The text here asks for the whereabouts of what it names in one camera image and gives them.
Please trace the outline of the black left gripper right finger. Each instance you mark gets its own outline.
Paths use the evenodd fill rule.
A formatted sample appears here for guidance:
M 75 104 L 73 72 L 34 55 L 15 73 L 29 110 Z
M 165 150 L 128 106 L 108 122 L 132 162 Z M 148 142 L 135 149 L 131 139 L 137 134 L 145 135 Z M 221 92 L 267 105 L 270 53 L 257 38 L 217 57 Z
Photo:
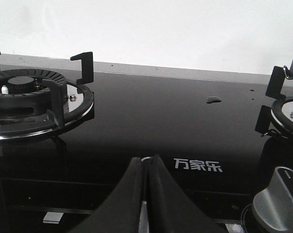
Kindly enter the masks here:
M 154 156 L 148 168 L 149 219 L 152 233 L 220 233 L 222 228 L 184 194 L 162 159 Z

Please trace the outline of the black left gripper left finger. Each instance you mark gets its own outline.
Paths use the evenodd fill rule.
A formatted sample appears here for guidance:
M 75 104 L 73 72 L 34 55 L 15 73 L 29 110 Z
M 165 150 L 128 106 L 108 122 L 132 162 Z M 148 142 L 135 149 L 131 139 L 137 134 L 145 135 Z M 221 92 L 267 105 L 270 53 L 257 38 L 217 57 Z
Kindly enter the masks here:
M 123 177 L 88 218 L 71 233 L 137 233 L 143 190 L 143 165 L 134 157 Z

